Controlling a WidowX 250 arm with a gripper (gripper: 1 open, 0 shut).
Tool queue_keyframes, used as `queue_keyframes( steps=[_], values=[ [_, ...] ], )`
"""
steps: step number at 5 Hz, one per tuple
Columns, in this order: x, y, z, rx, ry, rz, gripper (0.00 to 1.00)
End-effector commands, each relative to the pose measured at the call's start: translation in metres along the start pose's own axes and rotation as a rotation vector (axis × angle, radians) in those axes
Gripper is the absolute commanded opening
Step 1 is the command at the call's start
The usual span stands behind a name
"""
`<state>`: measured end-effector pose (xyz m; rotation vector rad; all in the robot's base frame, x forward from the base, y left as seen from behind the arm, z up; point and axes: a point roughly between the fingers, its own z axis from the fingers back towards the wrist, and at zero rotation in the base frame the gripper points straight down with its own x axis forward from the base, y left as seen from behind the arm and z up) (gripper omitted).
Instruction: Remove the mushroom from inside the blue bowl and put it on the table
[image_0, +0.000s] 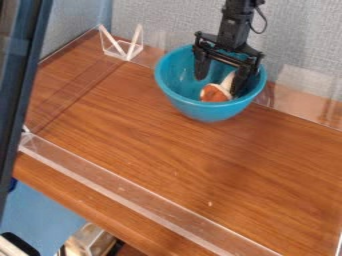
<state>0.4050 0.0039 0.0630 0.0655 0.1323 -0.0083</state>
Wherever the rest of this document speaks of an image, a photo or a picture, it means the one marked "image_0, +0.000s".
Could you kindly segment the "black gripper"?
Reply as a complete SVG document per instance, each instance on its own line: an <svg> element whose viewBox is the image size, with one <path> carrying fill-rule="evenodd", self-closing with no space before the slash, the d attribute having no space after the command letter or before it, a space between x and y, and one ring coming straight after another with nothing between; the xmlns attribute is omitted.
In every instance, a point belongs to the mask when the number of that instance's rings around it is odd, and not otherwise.
<svg viewBox="0 0 342 256"><path fill-rule="evenodd" d="M240 66L235 71L230 93L234 97L244 88L251 71L256 72L263 53L255 50L247 44L250 31L262 34L263 31L256 31L252 27L254 12L258 12L260 17L264 17L259 6L264 4L264 0L226 0L222 8L222 21L219 32L216 35L198 31L195 33L195 43L192 52L195 56L195 77L203 80L207 76L210 63L212 59L230 62ZM242 66L243 63L235 61L231 57L223 54L226 52L243 53L251 58L248 66Z"/></svg>

